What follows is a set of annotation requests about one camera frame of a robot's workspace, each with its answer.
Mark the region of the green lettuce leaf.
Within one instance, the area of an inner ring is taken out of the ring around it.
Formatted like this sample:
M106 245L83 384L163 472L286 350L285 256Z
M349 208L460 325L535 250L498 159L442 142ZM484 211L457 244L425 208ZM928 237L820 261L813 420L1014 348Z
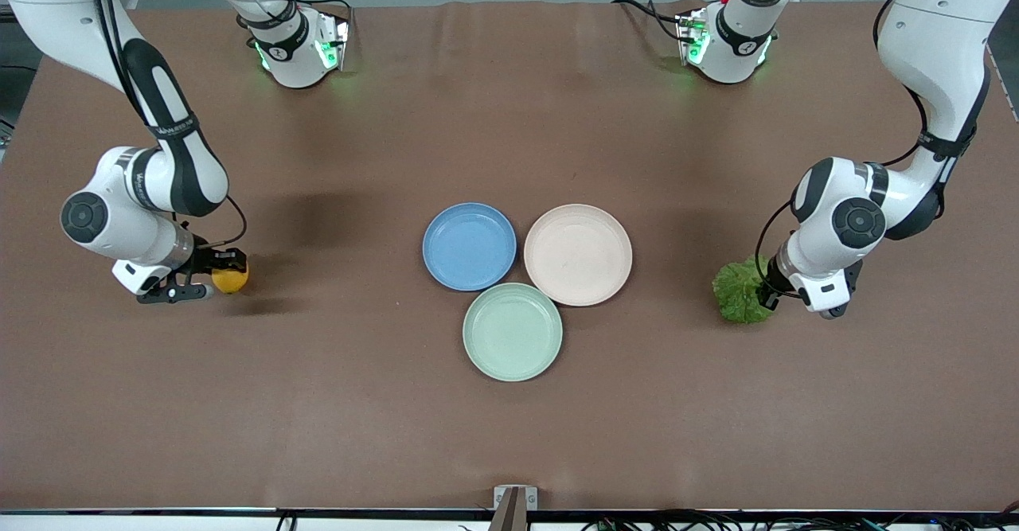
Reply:
M761 274L767 274L764 256L749 256L745 261L728 263L718 270L711 288L725 321L755 324L767 321L774 314L774 310L760 305Z

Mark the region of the brown table cover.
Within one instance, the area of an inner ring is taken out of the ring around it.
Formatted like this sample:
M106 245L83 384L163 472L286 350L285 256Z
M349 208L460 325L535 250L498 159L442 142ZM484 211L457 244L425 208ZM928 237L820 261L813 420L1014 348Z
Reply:
M229 171L251 280L141 306L59 226L103 151L146 146L106 84L41 62L0 165L0 509L491 502L999 510L1019 499L1019 123L994 84L945 216L867 256L847 314L757 326L711 293L813 163L883 162L911 100L876 5L800 2L753 79L681 67L631 8L357 12L345 73L281 88L225 10L135 13ZM517 233L568 202L634 247L524 383L463 350L470 293L421 240L462 201Z

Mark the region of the beige plate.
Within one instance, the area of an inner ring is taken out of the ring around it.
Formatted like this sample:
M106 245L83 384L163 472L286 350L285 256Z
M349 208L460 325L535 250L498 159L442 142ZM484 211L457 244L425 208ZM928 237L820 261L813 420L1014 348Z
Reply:
M523 260L532 284L565 306L595 306L629 280L633 247L615 216L593 205L550 209L525 235Z

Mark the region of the blue plate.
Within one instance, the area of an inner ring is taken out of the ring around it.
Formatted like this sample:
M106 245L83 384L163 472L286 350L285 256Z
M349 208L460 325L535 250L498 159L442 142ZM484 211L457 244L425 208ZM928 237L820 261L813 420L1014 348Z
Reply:
M483 202L459 202L429 223L422 256L439 284L454 291L481 291L509 273L517 234L499 209Z

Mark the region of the mint green plate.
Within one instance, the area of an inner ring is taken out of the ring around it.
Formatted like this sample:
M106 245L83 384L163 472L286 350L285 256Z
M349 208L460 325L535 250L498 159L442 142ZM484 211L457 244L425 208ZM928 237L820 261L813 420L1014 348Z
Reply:
M463 348L481 373L503 382L540 376L564 347L564 320L538 288L506 282L480 293L462 325Z

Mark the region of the white table edge rail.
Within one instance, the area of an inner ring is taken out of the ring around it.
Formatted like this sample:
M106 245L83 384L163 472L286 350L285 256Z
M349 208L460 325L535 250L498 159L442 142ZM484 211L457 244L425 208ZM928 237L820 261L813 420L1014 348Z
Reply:
M488 531L494 508L0 510L0 531ZM533 510L530 531L1019 531L1000 510Z

